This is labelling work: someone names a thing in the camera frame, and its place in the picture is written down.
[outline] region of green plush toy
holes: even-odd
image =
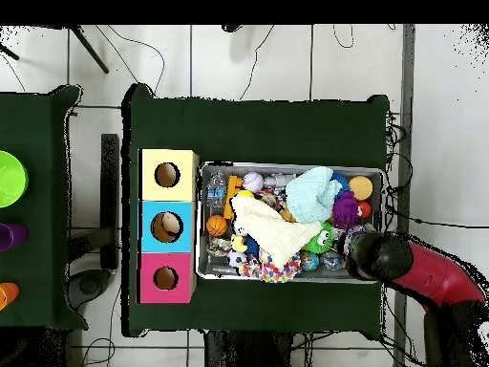
[[[328,223],[322,223],[319,233],[310,238],[310,241],[302,249],[312,253],[324,253],[332,247],[333,239],[334,232],[332,226]]]

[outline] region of plastic cup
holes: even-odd
[[[0,252],[22,244],[27,237],[28,232],[24,226],[0,223]]]
[[[22,197],[29,182],[24,165],[9,152],[0,151],[0,208]]]
[[[19,295],[15,283],[0,283],[0,311],[7,307]]]

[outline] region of orange cup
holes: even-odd
[[[15,283],[0,283],[0,311],[7,307],[19,295]]]

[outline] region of white towel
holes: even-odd
[[[321,230],[319,221],[310,224],[288,223],[269,205],[249,197],[236,196],[230,203],[236,220],[270,254],[279,269]]]

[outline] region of dark green table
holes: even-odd
[[[387,98],[232,102],[160,99],[150,92],[147,86],[135,84],[122,103],[123,332],[188,328],[360,331],[379,338],[379,284],[267,285],[199,279],[188,305],[137,304],[137,154],[140,148],[192,149],[201,162],[385,169]]]
[[[0,208],[0,222],[29,230],[22,245],[0,253],[0,280],[20,288],[0,312],[0,326],[84,328],[68,305],[68,208],[65,142],[67,114],[80,89],[63,86],[48,95],[0,94],[0,149],[26,167],[29,186],[15,204]]]

